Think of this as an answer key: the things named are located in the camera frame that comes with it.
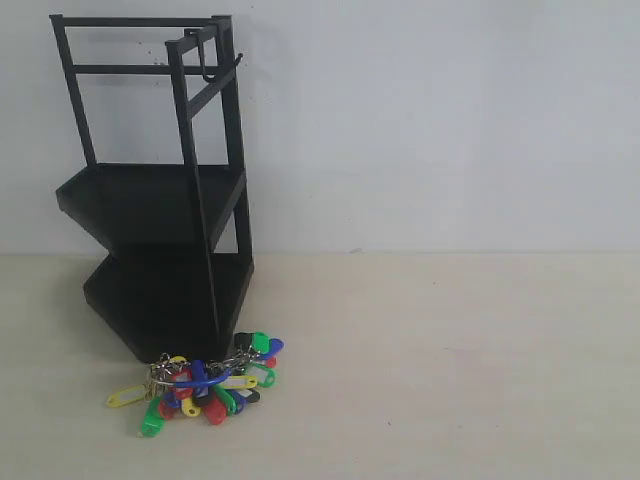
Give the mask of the black two-tier metal rack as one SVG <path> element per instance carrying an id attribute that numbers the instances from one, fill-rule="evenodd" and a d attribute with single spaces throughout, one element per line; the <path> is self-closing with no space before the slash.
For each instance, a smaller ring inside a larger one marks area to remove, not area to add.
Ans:
<path id="1" fill-rule="evenodd" d="M 56 192 L 59 208 L 107 251 L 83 286 L 87 304 L 135 357 L 202 360 L 228 351 L 254 271 L 232 19 L 50 18 L 85 166 Z M 164 65 L 74 62 L 67 31 L 179 28 Z M 170 79 L 182 159 L 96 158 L 82 75 Z"/>

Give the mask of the colourful key tag bunch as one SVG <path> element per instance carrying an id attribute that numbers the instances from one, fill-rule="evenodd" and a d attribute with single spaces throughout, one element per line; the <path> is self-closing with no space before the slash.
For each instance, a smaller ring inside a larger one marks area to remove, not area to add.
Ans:
<path id="1" fill-rule="evenodd" d="M 261 391 L 275 385 L 277 357 L 284 342 L 263 332 L 240 332 L 221 361 L 163 354 L 149 365 L 146 381 L 107 397 L 110 408 L 145 401 L 140 435 L 157 436 L 178 417 L 204 417 L 214 426 L 241 414 L 261 400 Z"/>

